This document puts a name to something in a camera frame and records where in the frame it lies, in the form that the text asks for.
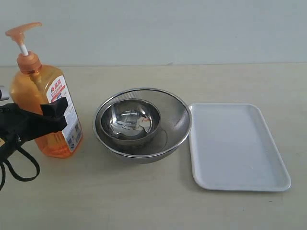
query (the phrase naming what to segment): mesh strainer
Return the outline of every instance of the mesh strainer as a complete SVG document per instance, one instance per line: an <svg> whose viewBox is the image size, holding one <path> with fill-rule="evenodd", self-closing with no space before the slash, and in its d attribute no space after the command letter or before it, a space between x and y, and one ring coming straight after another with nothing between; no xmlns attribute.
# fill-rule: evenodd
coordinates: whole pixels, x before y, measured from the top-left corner
<svg viewBox="0 0 307 230"><path fill-rule="evenodd" d="M160 128L155 137L136 149L122 149L101 129L101 117L113 103L124 99L142 99L154 104L160 112ZM177 96L153 88L138 88L120 92L98 108L93 121L93 129L98 140L112 153L122 159L139 163L150 163L162 159L175 151L187 138L192 126L192 116L188 106Z"/></svg>

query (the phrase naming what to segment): orange dish soap bottle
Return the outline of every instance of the orange dish soap bottle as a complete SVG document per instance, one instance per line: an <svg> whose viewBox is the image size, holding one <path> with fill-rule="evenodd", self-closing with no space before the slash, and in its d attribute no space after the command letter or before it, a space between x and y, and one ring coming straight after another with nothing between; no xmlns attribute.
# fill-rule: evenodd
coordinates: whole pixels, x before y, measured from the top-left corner
<svg viewBox="0 0 307 230"><path fill-rule="evenodd" d="M5 32L21 50L17 58L20 71L12 82L11 97L20 108L37 114L42 114L41 104L54 102L61 97L67 98L68 107L64 114L67 126L61 132L35 140L39 149L47 156L66 158L76 151L83 134L63 72L53 66L42 65L38 56L28 51L24 45L24 31L41 25L42 23L28 23Z"/></svg>

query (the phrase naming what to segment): white plastic tray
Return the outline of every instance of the white plastic tray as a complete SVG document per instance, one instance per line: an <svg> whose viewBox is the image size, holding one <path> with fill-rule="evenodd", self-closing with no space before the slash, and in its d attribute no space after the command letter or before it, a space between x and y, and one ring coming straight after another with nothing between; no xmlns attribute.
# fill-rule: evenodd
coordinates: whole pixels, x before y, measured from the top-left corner
<svg viewBox="0 0 307 230"><path fill-rule="evenodd" d="M291 179L260 109L194 103L189 136L193 176L212 190L287 190Z"/></svg>

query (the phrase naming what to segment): beige table surface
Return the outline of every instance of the beige table surface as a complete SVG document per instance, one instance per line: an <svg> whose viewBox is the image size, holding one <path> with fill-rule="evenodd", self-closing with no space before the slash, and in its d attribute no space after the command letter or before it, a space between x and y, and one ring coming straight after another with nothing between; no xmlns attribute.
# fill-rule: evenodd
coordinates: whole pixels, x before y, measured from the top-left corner
<svg viewBox="0 0 307 230"><path fill-rule="evenodd" d="M41 166L28 183L9 174L0 192L1 230L303 230L307 226L307 64L62 67L84 131L70 159L24 145ZM0 68L9 86L16 67ZM252 103L272 132L292 179L283 193L206 191L192 177L189 144L147 165L127 165L92 132L96 108L133 87L170 91L193 102ZM32 165L13 154L17 172Z"/></svg>

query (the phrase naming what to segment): small steel bowl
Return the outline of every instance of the small steel bowl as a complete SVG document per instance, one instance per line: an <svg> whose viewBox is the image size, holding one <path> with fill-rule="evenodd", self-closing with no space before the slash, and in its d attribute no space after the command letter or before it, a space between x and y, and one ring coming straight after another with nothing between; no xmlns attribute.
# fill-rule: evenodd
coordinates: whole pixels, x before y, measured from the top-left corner
<svg viewBox="0 0 307 230"><path fill-rule="evenodd" d="M160 125L160 113L150 102L124 99L111 104L101 116L102 131L123 149L150 141Z"/></svg>
<svg viewBox="0 0 307 230"><path fill-rule="evenodd" d="M160 113L160 125L151 141L139 148L123 149L114 143L101 126L104 111L112 104L125 99L140 99L154 104ZM98 140L115 156L136 163L158 161L172 152L188 137L192 127L189 107L172 93L153 89L138 88L120 92L103 102L97 109L93 130Z"/></svg>

